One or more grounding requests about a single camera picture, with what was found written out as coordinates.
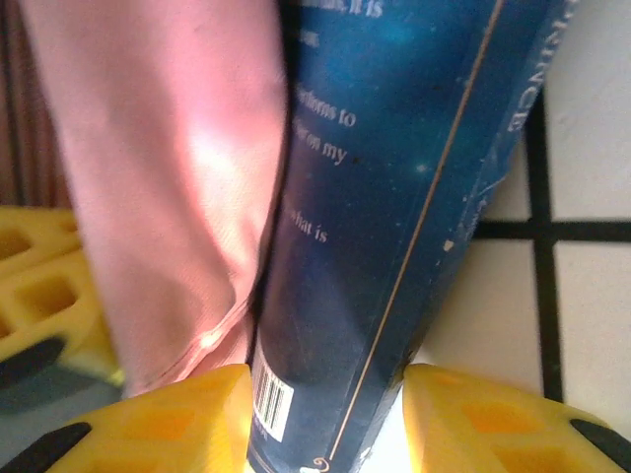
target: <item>white barcode label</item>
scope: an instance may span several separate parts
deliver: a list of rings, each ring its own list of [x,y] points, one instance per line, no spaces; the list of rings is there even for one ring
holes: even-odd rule
[[[271,370],[260,341],[257,343],[252,368],[254,386],[254,415],[263,428],[278,441],[283,441],[294,388],[283,382]]]

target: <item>yellow plastic block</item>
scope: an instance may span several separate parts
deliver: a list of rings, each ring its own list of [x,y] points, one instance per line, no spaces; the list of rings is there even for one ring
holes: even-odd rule
[[[65,342],[60,365],[122,383],[81,250],[0,280],[0,362],[51,337]]]
[[[213,370],[79,417],[92,430],[48,473],[243,473],[246,365]]]
[[[413,472],[621,473],[570,420],[606,424],[513,387],[410,366],[403,416]]]
[[[80,246],[71,211],[0,206],[0,278]]]

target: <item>pink fabric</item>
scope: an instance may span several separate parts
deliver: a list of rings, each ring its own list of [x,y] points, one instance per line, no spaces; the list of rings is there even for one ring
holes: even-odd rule
[[[285,120],[274,0],[23,0],[129,395],[242,362]]]

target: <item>book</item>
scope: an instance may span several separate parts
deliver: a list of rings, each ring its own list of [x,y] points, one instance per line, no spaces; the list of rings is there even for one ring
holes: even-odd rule
[[[253,357],[257,473],[356,472],[578,0],[293,0]]]

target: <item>tiled floor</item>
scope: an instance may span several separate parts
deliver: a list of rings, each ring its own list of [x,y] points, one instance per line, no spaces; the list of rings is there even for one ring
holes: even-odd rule
[[[565,400],[631,439],[631,245],[556,247]]]
[[[529,241],[481,240],[471,246],[416,361],[487,374],[541,392]]]
[[[549,71],[553,215],[631,216],[631,2],[585,0]]]

